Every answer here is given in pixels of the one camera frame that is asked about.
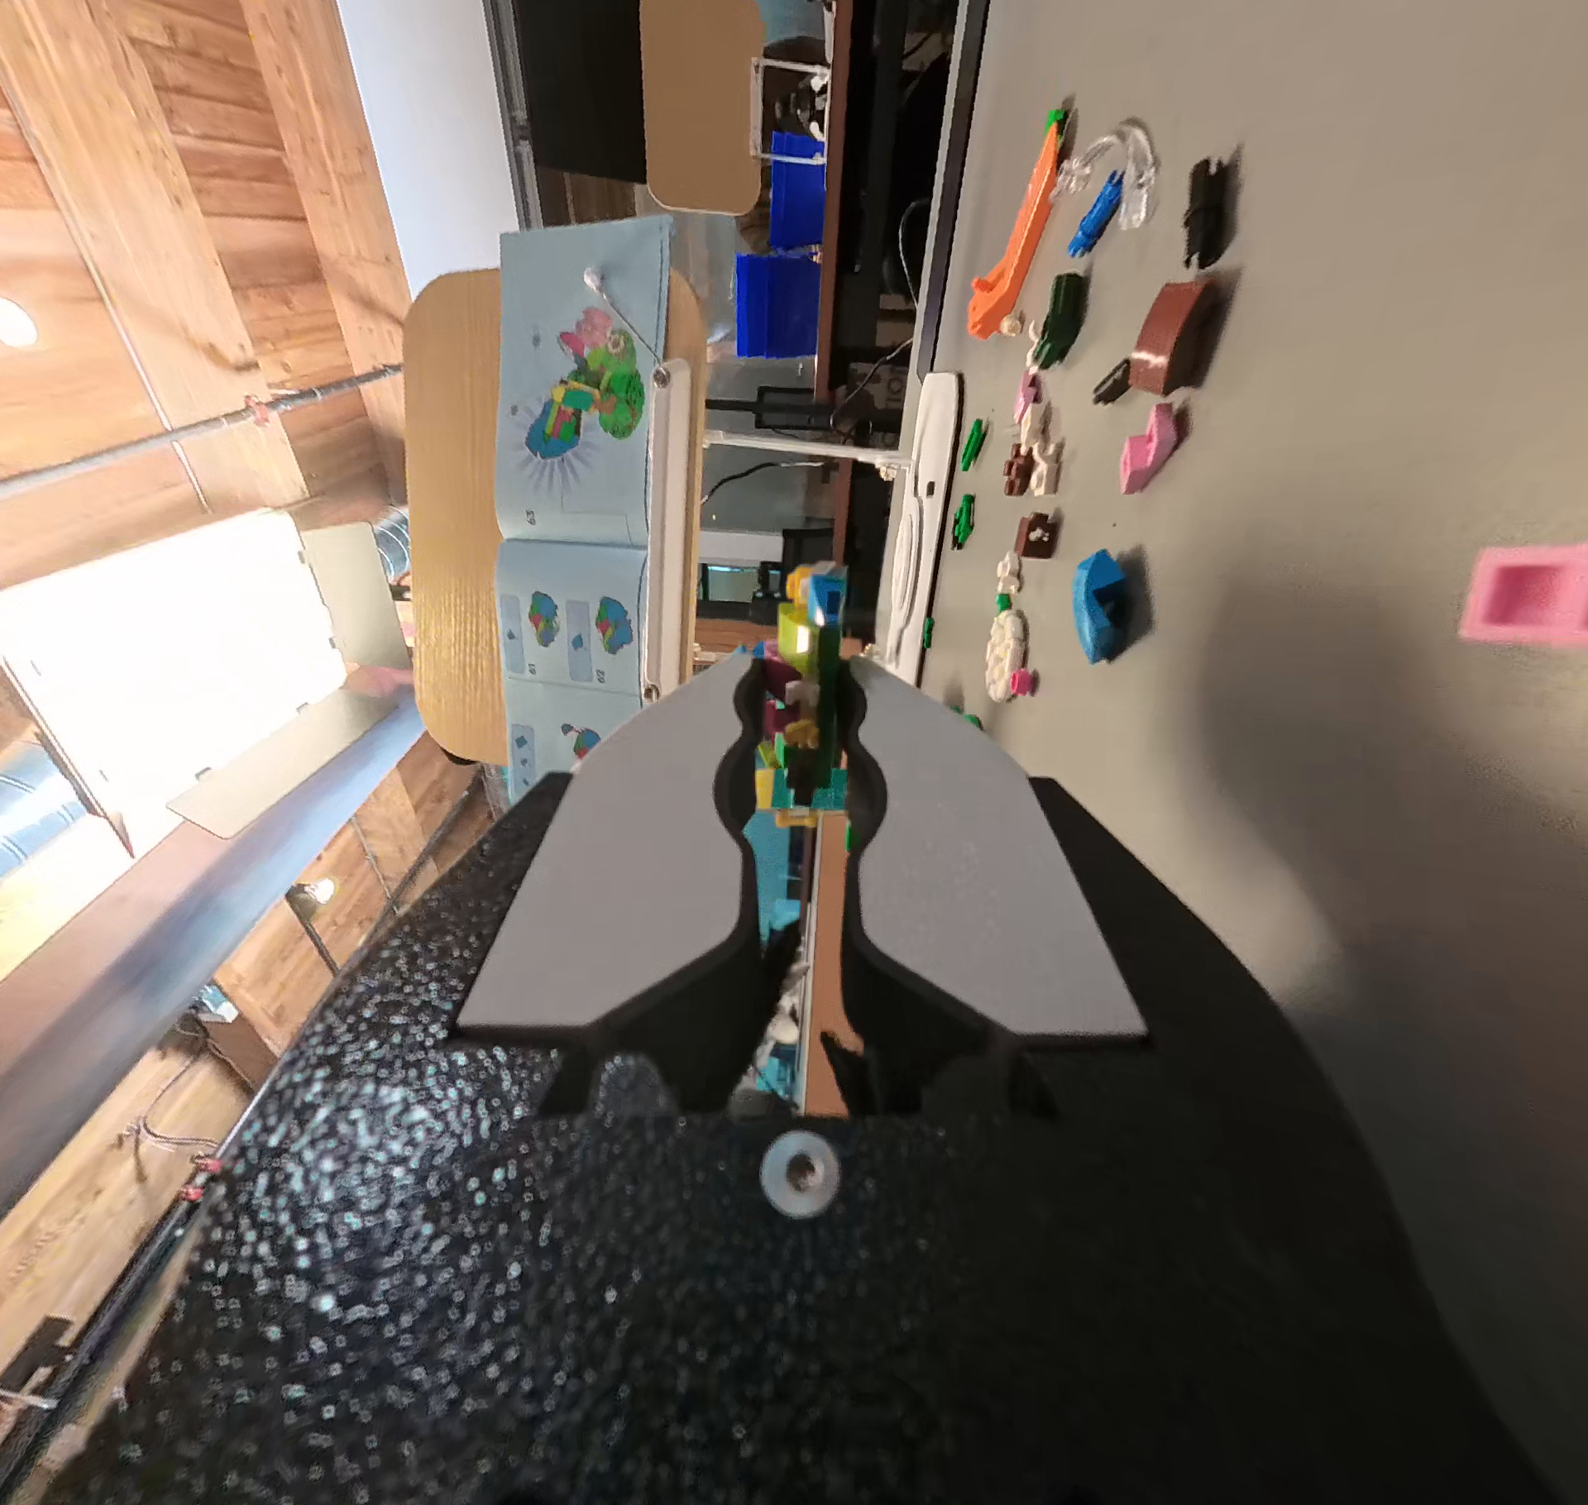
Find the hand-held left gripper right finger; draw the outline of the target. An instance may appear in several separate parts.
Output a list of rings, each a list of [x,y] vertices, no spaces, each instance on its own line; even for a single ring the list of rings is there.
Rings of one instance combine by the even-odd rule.
[[[1027,772],[866,659],[840,685],[847,816],[840,996],[825,1032],[847,1115],[965,1088],[1050,1115],[1038,1062],[1149,1032]]]

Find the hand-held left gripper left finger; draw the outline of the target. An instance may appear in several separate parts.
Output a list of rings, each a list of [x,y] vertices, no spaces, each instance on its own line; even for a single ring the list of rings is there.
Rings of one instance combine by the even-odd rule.
[[[684,1114],[722,1112],[764,1037],[753,753],[764,661],[731,654],[622,724],[559,788],[454,1032],[556,1053],[545,1112],[644,1058]]]

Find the colourful lego model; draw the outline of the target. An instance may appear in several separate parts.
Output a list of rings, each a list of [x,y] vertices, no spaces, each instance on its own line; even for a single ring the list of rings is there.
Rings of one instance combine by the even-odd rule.
[[[757,814],[783,831],[818,829],[847,802],[840,685],[847,571],[833,561],[795,568],[776,609],[776,635],[753,649],[762,668],[752,781]]]

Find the pink lego frame brick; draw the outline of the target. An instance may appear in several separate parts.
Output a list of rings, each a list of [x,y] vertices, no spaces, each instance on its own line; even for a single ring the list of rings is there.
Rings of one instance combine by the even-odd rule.
[[[1584,649],[1586,545],[1482,550],[1466,590],[1459,639]]]

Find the blue curved lego piece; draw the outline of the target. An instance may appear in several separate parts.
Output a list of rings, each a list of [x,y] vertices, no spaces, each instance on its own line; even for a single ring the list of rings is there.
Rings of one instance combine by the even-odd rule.
[[[1131,587],[1105,548],[1079,561],[1071,588],[1071,616],[1083,661],[1102,665],[1124,651]]]

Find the lego instruction booklet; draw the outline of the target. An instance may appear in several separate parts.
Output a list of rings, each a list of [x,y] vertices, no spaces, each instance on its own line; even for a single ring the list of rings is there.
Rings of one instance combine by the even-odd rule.
[[[665,216],[500,242],[493,597],[512,802],[573,772],[655,684],[669,249]]]

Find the dark green lego piece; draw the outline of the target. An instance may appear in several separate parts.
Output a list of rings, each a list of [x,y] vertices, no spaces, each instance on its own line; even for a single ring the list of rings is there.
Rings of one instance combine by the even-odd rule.
[[[1027,349],[1027,368],[1031,372],[1046,372],[1067,358],[1083,328],[1086,299],[1086,273],[1062,271],[1053,276],[1046,313],[1034,328]]]

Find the brown curved lego piece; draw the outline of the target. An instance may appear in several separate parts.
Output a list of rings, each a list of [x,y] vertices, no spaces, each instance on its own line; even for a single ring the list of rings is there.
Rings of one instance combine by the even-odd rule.
[[[1163,283],[1142,316],[1126,358],[1128,389],[1166,399],[1199,386],[1222,302],[1223,285],[1218,276]]]

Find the orange long lego piece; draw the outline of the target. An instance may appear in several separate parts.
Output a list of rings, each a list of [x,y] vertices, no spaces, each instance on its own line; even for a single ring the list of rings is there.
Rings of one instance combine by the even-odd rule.
[[[1005,321],[1015,313],[1017,297],[1026,283],[1052,212],[1046,195],[1064,158],[1066,127],[1060,134],[1045,127],[1041,150],[1029,174],[1003,254],[989,271],[972,280],[967,304],[967,332],[977,342],[986,342],[998,335]]]

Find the blue lego rod piece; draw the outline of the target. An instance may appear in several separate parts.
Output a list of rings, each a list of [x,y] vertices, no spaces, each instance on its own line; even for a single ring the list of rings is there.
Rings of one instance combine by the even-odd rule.
[[[1086,259],[1100,243],[1109,224],[1118,217],[1121,209],[1123,171],[1112,171],[1100,186],[1095,200],[1085,209],[1074,233],[1066,247],[1071,261]]]

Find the clear curved lego piece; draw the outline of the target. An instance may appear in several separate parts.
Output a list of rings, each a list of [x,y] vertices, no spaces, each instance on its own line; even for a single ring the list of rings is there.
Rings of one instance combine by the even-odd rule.
[[[1138,231],[1154,210],[1154,191],[1159,176],[1159,158],[1149,131],[1138,118],[1126,118],[1100,139],[1083,146],[1078,155],[1060,160],[1053,186],[1046,198],[1079,193],[1102,162],[1121,162],[1121,200],[1116,224],[1121,233]]]

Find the wooden book stand board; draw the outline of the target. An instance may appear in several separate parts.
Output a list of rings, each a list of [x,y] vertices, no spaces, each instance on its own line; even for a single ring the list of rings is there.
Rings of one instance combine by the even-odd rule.
[[[493,564],[500,275],[429,281],[403,325],[414,696],[462,762],[507,762]]]

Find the white book stand base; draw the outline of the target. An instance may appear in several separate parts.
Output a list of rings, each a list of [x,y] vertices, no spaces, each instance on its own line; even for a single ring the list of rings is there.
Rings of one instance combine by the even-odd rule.
[[[929,373],[920,384],[908,467],[896,481],[897,526],[883,575],[885,628],[878,649],[883,666],[913,685],[920,684],[937,566],[951,521],[961,412],[960,377]]]

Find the bright studio light panel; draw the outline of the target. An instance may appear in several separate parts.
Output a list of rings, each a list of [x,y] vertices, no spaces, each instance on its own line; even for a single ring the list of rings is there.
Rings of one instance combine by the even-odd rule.
[[[405,562],[388,524],[207,524],[3,590],[3,672],[133,861],[230,842],[410,711]]]

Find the blue storage bin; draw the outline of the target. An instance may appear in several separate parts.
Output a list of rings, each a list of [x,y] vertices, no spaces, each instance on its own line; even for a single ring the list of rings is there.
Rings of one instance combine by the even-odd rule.
[[[819,339],[821,264],[805,254],[734,255],[734,356],[812,358]]]
[[[823,243],[825,145],[807,134],[769,139],[767,247],[812,252]]]

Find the metal ceiling pipe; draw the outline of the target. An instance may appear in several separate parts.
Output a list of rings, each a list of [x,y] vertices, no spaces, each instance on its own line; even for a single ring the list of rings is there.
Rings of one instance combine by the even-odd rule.
[[[55,484],[65,484],[86,474],[133,462],[148,453],[176,450],[188,443],[218,436],[242,425],[261,429],[263,425],[272,424],[278,420],[278,417],[298,408],[325,405],[330,399],[363,391],[369,386],[396,380],[402,375],[403,365],[379,365],[376,368],[339,379],[330,384],[299,387],[287,392],[273,392],[265,399],[247,398],[239,408],[216,413],[199,422],[183,424],[129,443],[114,444],[67,464],[29,469],[20,474],[5,477],[1,481],[1,502],[27,496],[32,491],[43,491]]]

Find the small wooden board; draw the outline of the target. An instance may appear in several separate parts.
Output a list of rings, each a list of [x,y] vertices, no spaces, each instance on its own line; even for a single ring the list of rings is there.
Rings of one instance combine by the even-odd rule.
[[[753,0],[639,0],[646,188],[669,212],[745,216],[760,193]]]

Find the black monitor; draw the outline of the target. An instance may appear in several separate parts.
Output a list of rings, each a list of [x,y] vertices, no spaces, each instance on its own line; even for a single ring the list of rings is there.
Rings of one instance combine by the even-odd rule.
[[[646,181],[639,0],[512,0],[537,165]]]

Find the pink lego bracket piece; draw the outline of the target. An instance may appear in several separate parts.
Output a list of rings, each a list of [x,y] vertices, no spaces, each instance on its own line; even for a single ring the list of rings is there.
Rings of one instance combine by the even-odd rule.
[[[1140,495],[1180,446],[1180,413],[1175,405],[1152,405],[1142,431],[1121,444],[1119,493]]]

